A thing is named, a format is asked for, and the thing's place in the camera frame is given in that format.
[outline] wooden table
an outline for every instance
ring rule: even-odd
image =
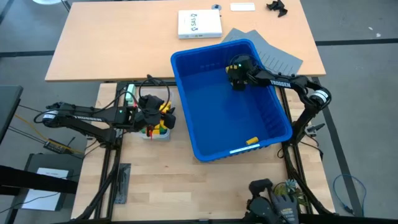
[[[231,2],[254,2],[253,12],[233,12]],[[299,75],[325,75],[299,0],[284,0],[289,12],[278,18],[266,9],[272,0],[179,0],[74,2],[50,64],[46,81],[137,80],[147,74],[173,78],[174,52],[218,44],[237,28],[256,29],[271,45],[303,60]],[[222,38],[180,40],[182,9],[222,7]]]
[[[131,164],[131,175],[127,203],[114,206],[113,220],[242,218],[247,199],[251,198],[248,185],[252,180],[270,178],[277,184],[287,178],[284,160],[277,157],[281,145],[201,163],[193,155],[178,90],[171,90],[177,122],[170,142],[148,141],[134,133],[123,137],[121,163]],[[115,92],[115,83],[102,84],[96,107],[107,105]],[[295,120],[303,104],[292,90],[287,90],[287,99]],[[309,138],[303,141],[315,144]],[[298,146],[308,186],[327,209],[334,211],[319,152],[303,144]],[[104,149],[97,149],[83,161],[72,218],[79,216],[94,197],[103,158]],[[104,196],[103,211],[108,196]]]

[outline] gray paper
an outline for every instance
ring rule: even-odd
[[[239,39],[249,39],[253,42],[260,56],[261,63],[272,73],[280,72],[283,75],[296,74],[301,64],[303,64],[303,60],[268,44],[256,30],[244,33],[233,28],[224,38],[223,42]]]

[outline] blue storage crate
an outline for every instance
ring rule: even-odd
[[[282,142],[292,127],[273,86],[232,89],[225,71],[235,55],[260,58],[247,39],[225,42],[172,55],[171,63],[187,120],[193,152],[212,161]],[[250,146],[246,141],[258,137]]]

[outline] white box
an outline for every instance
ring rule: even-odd
[[[179,39],[212,38],[222,35],[223,30],[218,9],[179,10]]]

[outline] gray floor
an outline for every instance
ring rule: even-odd
[[[6,3],[7,0],[0,0],[0,11]],[[302,5],[315,40],[398,38],[398,1],[302,0]],[[0,24],[0,52],[54,50],[66,17],[61,4],[40,6],[31,0],[14,0]],[[395,149],[398,139],[394,136],[398,128],[394,91],[398,84],[398,44],[319,47],[318,50],[327,72],[320,81],[333,95],[330,111],[349,169],[368,190],[365,215],[398,218],[398,180],[394,178],[398,159]],[[99,83],[45,83],[50,61],[50,56],[0,58],[0,83],[22,85],[25,90],[21,104],[39,110],[61,100],[94,105]],[[23,108],[17,114],[30,120],[35,115]],[[324,123],[323,115],[319,114],[313,122]],[[18,120],[12,125],[31,132]],[[76,136],[72,146],[78,149],[85,146],[84,137],[76,132],[37,127],[60,142]],[[323,165],[331,188],[341,171],[327,128],[320,131],[318,140],[325,153]],[[29,154],[40,152],[50,153],[40,144],[8,132],[0,146],[0,164],[23,169]],[[342,180],[337,182],[336,190],[349,205]],[[336,211],[348,215],[332,195]],[[358,196],[363,196],[360,186]],[[11,200],[12,197],[0,196],[0,210],[9,207]],[[20,210],[16,223],[66,221],[70,212],[69,206],[59,212]],[[0,214],[0,223],[5,216],[6,213]]]

